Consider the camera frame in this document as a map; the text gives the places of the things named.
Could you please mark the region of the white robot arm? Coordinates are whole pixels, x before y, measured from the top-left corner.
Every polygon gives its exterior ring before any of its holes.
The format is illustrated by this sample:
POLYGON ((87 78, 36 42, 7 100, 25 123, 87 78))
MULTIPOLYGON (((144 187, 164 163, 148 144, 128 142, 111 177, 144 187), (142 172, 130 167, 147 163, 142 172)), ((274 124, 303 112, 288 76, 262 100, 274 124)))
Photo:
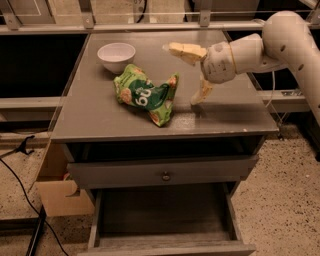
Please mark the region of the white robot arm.
POLYGON ((200 88, 191 98, 193 105, 204 101, 213 85, 231 81, 238 74, 287 68, 320 123, 320 50, 307 23, 292 11, 270 16, 263 23, 260 35, 252 34, 208 48, 177 42, 163 48, 190 65, 200 65, 200 88))

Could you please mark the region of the white rounded gripper body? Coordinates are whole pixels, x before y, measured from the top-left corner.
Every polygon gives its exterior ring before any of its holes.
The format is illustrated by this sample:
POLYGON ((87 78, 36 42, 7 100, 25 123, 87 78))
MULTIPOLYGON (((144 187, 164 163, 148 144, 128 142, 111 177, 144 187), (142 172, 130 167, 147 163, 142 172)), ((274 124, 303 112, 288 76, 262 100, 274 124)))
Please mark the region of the white rounded gripper body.
POLYGON ((220 42, 207 48, 206 56, 201 60, 201 71, 206 80, 213 84, 222 84, 236 76, 231 46, 220 42))

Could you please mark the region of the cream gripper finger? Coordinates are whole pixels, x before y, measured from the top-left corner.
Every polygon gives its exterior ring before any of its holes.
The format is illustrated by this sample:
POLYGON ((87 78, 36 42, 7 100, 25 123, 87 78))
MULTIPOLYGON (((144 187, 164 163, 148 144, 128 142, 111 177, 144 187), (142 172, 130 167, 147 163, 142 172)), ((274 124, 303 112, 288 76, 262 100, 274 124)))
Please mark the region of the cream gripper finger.
POLYGON ((205 48, 196 44, 170 42, 165 44, 163 49, 192 66, 194 66, 198 61, 201 61, 207 54, 207 50, 205 48))
POLYGON ((212 92, 213 85, 207 81, 203 76, 200 76, 200 86, 195 94, 191 97, 190 103, 197 105, 202 103, 212 92))

